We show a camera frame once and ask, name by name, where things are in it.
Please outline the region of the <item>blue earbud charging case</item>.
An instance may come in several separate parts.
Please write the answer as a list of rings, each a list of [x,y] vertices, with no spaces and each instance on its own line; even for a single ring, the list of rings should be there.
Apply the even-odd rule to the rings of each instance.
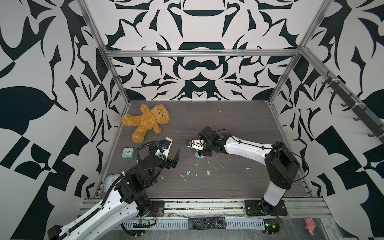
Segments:
[[[197,158],[199,158],[199,159],[203,159],[203,158],[205,157],[205,156],[199,154],[199,152],[196,152],[196,153],[195,153],[195,156],[196,156]]]

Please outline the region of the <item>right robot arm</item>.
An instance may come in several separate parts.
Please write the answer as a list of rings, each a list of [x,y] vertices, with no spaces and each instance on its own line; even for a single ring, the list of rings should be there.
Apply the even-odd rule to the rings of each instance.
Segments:
[[[201,156],[212,153],[240,156],[263,165],[268,173],[269,184],[262,197],[261,205],[274,208],[291,189],[299,172],[300,163],[282,142],[259,144],[245,141],[229,134],[212,137],[199,136],[187,140],[186,146],[198,151]]]

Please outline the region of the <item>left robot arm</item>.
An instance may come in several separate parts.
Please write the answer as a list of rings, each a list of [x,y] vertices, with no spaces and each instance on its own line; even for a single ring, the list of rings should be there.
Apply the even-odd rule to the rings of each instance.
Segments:
[[[102,201],[85,214],[64,226],[55,225],[48,230],[50,240],[98,240],[118,225],[150,213],[152,202],[147,189],[154,185],[162,170],[175,168],[180,159],[150,154],[110,186]]]

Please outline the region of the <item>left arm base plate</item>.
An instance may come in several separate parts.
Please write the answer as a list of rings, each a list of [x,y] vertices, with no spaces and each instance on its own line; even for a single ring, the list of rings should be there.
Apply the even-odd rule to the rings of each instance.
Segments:
[[[162,217],[165,210],[165,201],[151,201],[149,217]]]

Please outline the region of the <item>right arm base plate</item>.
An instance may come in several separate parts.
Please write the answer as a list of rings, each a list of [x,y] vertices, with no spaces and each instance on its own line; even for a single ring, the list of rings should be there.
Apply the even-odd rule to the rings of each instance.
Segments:
[[[261,200],[245,200],[245,212],[249,217],[258,216],[287,216],[288,211],[283,200],[280,200],[276,206],[272,206],[264,199]]]

